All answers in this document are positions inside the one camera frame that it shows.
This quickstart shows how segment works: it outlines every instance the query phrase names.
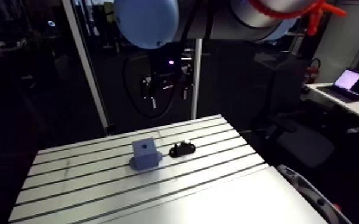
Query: metal pole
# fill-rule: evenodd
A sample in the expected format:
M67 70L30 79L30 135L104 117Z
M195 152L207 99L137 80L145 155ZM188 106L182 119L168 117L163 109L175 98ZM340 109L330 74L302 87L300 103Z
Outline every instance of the metal pole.
M83 45L83 41L81 38L81 33L79 31L78 23L75 18L72 1L71 0L62 0L62 1L63 1L63 5L64 5L64 10L65 10L67 18L68 18L68 22L70 24L72 36L74 37L76 49L78 50L79 58L81 59L81 62L82 62L83 71L85 72L85 76L88 81L89 88L91 89L91 93L92 93L92 97L93 97L93 100L96 105L97 113L99 114L99 118L100 118L101 124L103 125L104 130L106 130L106 128L108 127L109 124L107 122L107 117L104 112L104 107L103 107L103 104L102 104L100 96L99 96L96 81L93 77L92 68L90 66L88 57L86 55L85 47Z
M196 119L197 116L197 99L199 97L199 79L200 66L202 64L202 39L195 40L195 56L193 64L193 91L192 91L192 108L191 119Z

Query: office chair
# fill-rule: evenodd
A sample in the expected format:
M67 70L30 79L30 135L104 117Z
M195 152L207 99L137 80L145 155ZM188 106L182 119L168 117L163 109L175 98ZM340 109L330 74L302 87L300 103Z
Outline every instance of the office chair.
M314 101L301 104L301 86L308 63L289 56L275 67L267 100L267 119L271 126L265 138L284 148L309 170L323 164L333 154L334 145L318 132L322 118L330 109ZM315 128L302 124L301 117L318 125Z

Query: black cable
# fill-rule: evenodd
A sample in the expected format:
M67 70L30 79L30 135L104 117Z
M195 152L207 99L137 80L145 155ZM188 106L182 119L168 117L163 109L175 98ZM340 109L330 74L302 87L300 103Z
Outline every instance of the black cable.
M200 5L202 4L202 0L196 0L193 7L192 7L192 10L191 10L191 13L187 19L187 22L185 24L185 27L184 27L184 30L182 31L182 35L181 35L181 40L179 42L179 52L178 54L182 54L182 52L184 51L184 47L185 47L185 43L187 41L187 37L188 37L188 33L189 33L189 30L191 29L191 25L192 25L192 22L196 16L196 13L197 11L199 10L200 8ZM171 109L172 107L172 103L174 101L174 93L177 89L177 83L178 81L180 80L180 75L175 75L175 79L174 79L174 82L173 82L173 87L172 87L172 90L171 90L171 93L170 93L170 96L169 96L169 101L166 105L166 107L164 108L164 110L162 110L161 113L155 115L155 116L150 116L148 114L145 114L143 113L136 105L129 89L128 89L128 85L126 83L126 79L125 79L125 72L126 72L126 66L128 64L128 62L131 60L131 58L127 58L124 63L123 63L123 66L122 66L122 72L121 72L121 75L122 75L122 82L123 82L123 85L124 85L124 89L125 89L125 92L129 98L129 101L131 102L132 106L135 108L135 110L142 116L146 117L146 118L149 118L149 119L153 119L153 120L157 120L157 119L160 119L162 118L163 116L165 116L168 111ZM175 63L175 66L176 66L176 69L175 71L177 72L181 72L181 63Z
M173 103L173 98L174 98L174 92L175 92L175 85L173 85L172 87L172 90L171 90L171 93L170 93L170 96L169 96L169 102L167 103L166 107L164 108L164 110L162 110L161 113L157 114L157 115L154 115L154 116L151 116L151 115L148 115L148 114L145 114L143 113L137 106L137 104L135 103L129 89L128 89L128 84L126 82L126 78L125 78L125 72L126 72L126 66L128 64L128 62L131 60L131 58L127 58L125 61L124 61L124 64L123 64L123 67L122 67L122 72L121 72L121 75L122 75L122 82L123 82L123 86L124 86L124 90L129 98L129 101L131 102L132 106L134 107L134 109L142 116L146 117L146 118L149 118L149 119L159 119L163 116L165 116L168 111L171 109L171 106L172 106L172 103Z

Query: chair armrest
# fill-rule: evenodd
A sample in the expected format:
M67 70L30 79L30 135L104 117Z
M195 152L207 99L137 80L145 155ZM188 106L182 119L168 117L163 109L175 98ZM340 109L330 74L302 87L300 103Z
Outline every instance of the chair armrest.
M269 141L277 140L284 132L293 133L297 130L294 125L282 117L270 115L268 116L268 119L277 126L274 131L266 137Z
M296 127L282 117L270 115L268 119L283 131L290 133L296 132Z

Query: blue block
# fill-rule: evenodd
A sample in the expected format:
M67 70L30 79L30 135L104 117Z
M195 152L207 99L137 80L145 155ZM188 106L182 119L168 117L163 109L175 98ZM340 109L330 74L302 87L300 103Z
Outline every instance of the blue block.
M134 156L130 159L129 165L135 170L145 170L159 165L162 159L154 144L153 138L147 138L132 142Z

